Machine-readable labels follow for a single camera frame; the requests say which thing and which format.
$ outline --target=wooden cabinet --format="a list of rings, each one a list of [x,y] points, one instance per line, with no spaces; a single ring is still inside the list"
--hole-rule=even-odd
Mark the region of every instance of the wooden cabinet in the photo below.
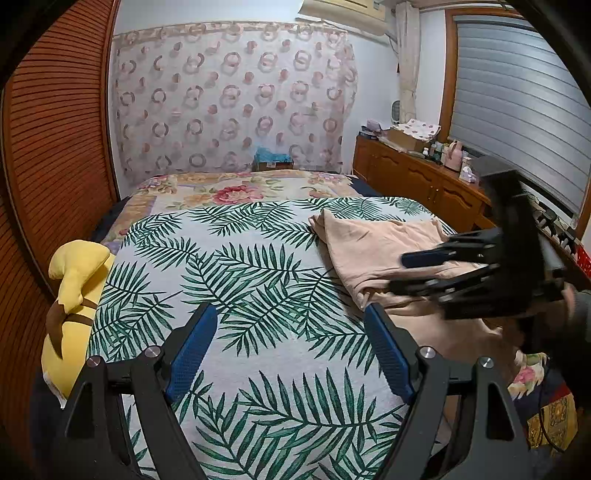
[[[369,141],[358,138],[355,145],[355,157],[353,158],[353,174],[365,181],[368,179],[368,170],[373,160],[373,150],[374,148]]]
[[[432,210],[435,193],[439,187],[439,176],[419,162],[407,163],[404,187],[399,196],[412,198]]]
[[[491,228],[490,201],[457,173],[358,137],[353,173],[382,195],[407,197],[423,204],[458,232]]]
[[[367,175],[368,184],[386,196],[399,196],[405,182],[405,162],[393,153],[374,154]]]
[[[436,188],[429,208],[458,232],[472,230],[482,201],[446,179]]]

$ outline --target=beige cloth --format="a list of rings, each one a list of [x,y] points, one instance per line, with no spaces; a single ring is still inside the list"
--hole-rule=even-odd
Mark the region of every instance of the beige cloth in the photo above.
[[[310,223],[326,243],[338,276],[361,310],[377,302],[418,345],[430,345],[445,358],[470,364],[480,356],[490,356],[508,384],[515,378],[519,371],[515,364],[517,348],[503,339],[501,329],[491,330],[480,319],[444,320],[427,299],[388,291],[392,278],[450,278],[478,268],[477,264],[454,261],[436,267],[401,266],[401,254],[427,250],[447,240],[437,219],[370,222],[337,219],[325,209],[311,217]]]

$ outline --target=patterned curtain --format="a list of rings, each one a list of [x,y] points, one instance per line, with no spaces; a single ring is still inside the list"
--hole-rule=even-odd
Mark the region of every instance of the patterned curtain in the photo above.
[[[345,32],[206,23],[115,37],[118,148],[138,184],[159,174],[250,170],[257,147],[295,168],[340,171],[357,70]]]

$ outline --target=curtain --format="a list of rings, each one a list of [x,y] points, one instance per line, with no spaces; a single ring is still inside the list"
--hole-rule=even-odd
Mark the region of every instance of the curtain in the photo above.
[[[579,212],[591,167],[591,109],[577,82],[525,20],[454,20],[458,69],[450,136],[504,159]]]
[[[398,61],[400,63],[400,123],[417,117],[415,95],[418,59],[421,53],[421,28],[418,8],[410,2],[396,5],[398,27]]]
[[[340,172],[357,90],[346,33],[217,22],[115,38],[119,151],[138,184],[160,174],[250,170],[258,147]]]

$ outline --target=window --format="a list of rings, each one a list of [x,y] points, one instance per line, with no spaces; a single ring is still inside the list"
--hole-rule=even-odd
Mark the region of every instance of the window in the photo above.
[[[591,167],[591,109],[558,55],[524,20],[456,15],[449,136],[501,157],[579,213]]]

